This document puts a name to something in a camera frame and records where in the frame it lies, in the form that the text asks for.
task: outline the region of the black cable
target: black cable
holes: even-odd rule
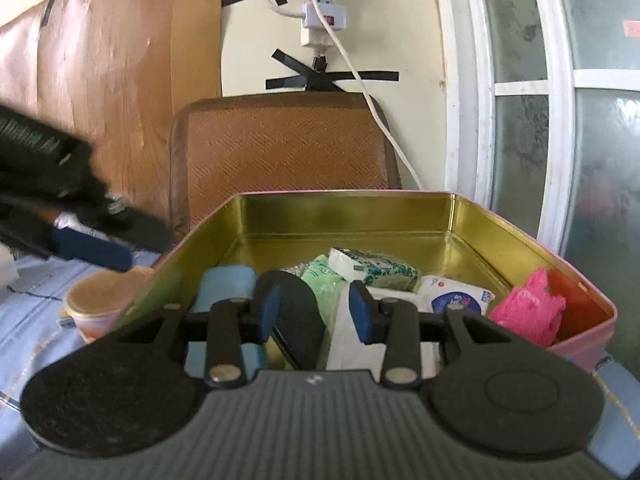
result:
[[[28,290],[15,290],[12,286],[7,285],[6,290],[8,290],[12,294],[26,294],[27,296],[31,296],[32,298],[40,298],[41,300],[53,300],[53,301],[62,301],[60,298],[56,298],[55,296],[43,296],[41,294],[36,294],[35,292],[29,292]]]

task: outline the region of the white power adapter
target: white power adapter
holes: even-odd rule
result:
[[[346,9],[334,2],[334,0],[316,0],[319,9],[333,30],[344,30],[347,27]],[[314,50],[324,52],[334,46],[334,40],[329,34],[316,13],[312,0],[302,0],[302,30],[300,43]]]

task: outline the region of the wall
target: wall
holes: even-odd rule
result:
[[[0,24],[42,0],[2,0]],[[348,8],[350,26],[341,34],[360,70],[398,70],[400,81],[369,82],[391,131],[429,189],[444,184],[446,152],[445,81],[436,0],[338,0]],[[284,18],[258,0],[223,12],[222,83],[224,95],[264,92],[266,78],[291,75],[270,59],[279,48],[310,64],[300,47],[298,20]],[[330,52],[329,70],[346,70]],[[355,82],[340,83],[356,91]],[[403,181],[411,179],[401,170]]]

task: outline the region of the pink fuzzy object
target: pink fuzzy object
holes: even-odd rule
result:
[[[538,269],[527,278],[524,287],[516,286],[489,314],[489,319],[520,337],[548,348],[556,340],[566,300],[547,291],[546,269]]]

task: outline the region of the blue fabric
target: blue fabric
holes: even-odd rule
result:
[[[149,266],[153,253],[139,253],[137,265]],[[0,477],[18,467],[36,451],[20,419],[22,388],[38,370],[80,348],[75,329],[58,325],[66,290],[80,278],[100,270],[79,260],[47,261],[32,256],[17,261],[20,278],[11,288],[0,288]],[[23,292],[57,299],[28,296]]]
[[[191,312],[208,312],[211,305],[228,298],[250,298],[254,294],[258,275],[251,267],[225,266],[207,270],[200,280],[200,288]],[[206,360],[206,343],[189,343],[184,370],[192,377],[202,377]],[[246,376],[251,379],[258,370],[267,367],[264,348],[252,343],[242,345],[242,362]]]
[[[599,367],[596,373],[640,426],[640,383],[636,378],[613,360]],[[640,442],[622,410],[608,398],[589,452],[620,478],[627,478],[640,464]]]

